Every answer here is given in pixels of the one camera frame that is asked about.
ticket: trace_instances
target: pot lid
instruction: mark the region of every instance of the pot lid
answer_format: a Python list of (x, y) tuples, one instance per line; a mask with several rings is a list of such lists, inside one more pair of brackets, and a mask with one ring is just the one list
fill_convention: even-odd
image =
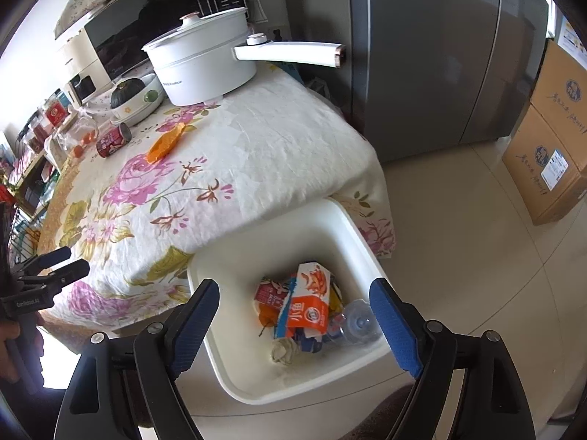
[(180, 18), (181, 26), (178, 28), (174, 28), (169, 32), (164, 33), (161, 36), (158, 36), (153, 41), (150, 41), (145, 46), (143, 46), (143, 51), (148, 51), (151, 49), (160, 46), (162, 43), (168, 42), (170, 39), (175, 39), (180, 36), (185, 36), (188, 33), (194, 32), (202, 28), (202, 26), (210, 25), (216, 23), (219, 20), (224, 18), (229, 18), (231, 16), (235, 16), (237, 14), (243, 14), (247, 11), (246, 8), (232, 8), (230, 10), (220, 11), (218, 13), (210, 14), (208, 16), (204, 16), (203, 18), (198, 17), (198, 12), (192, 12), (186, 14)]

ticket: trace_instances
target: red carton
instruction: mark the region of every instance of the red carton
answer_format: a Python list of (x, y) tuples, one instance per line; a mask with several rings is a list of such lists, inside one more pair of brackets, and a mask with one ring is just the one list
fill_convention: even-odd
[(303, 263), (292, 293), (287, 327), (303, 327), (307, 337), (325, 334), (328, 326), (330, 271), (318, 263)]
[(259, 301), (261, 304), (267, 304), (281, 310), (288, 292), (289, 284), (286, 283), (280, 285), (265, 276), (265, 278), (261, 280), (259, 288), (257, 288), (255, 301)]

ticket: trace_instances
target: tiled floor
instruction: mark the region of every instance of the tiled floor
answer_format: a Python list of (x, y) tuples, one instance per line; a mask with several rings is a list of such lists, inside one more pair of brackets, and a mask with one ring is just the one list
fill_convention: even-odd
[[(427, 319), (502, 335), (539, 429), (585, 375), (587, 208), (581, 202), (558, 223), (533, 226), (501, 162), (507, 142), (384, 167), (398, 247), (382, 266)], [(202, 351), (178, 385), (207, 440), (335, 440), (409, 381), (390, 357), (309, 394), (252, 407), (222, 391)], [(450, 429), (460, 381), (456, 372), (438, 439)]]

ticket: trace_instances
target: dining table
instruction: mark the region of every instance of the dining table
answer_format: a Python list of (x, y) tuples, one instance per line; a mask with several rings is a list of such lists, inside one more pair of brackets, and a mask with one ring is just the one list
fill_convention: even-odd
[[(387, 186), (369, 142), (278, 66), (257, 66), (250, 82), (215, 100), (177, 107), (165, 99), (107, 158), (93, 145), (68, 157), (39, 252), (68, 246), (90, 274), (44, 316), (115, 330), (160, 314), (189, 299), (186, 269), (197, 250), (324, 197), (343, 205), (377, 256), (391, 255)], [(101, 133), (114, 127), (108, 100), (86, 107)], [(147, 162), (178, 124), (186, 127), (171, 153)]]

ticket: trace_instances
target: lid knob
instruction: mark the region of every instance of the lid knob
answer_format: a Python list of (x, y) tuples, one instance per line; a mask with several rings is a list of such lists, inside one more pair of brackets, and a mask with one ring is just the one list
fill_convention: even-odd
[(191, 13), (183, 15), (180, 18), (181, 27), (185, 28), (186, 26), (191, 26), (191, 25), (197, 23), (198, 21), (200, 21), (200, 17), (198, 16), (199, 14), (200, 14), (199, 11), (193, 11)]
[(267, 35), (265, 33), (255, 33), (247, 36), (247, 45), (254, 46), (256, 44), (263, 44), (267, 42)]

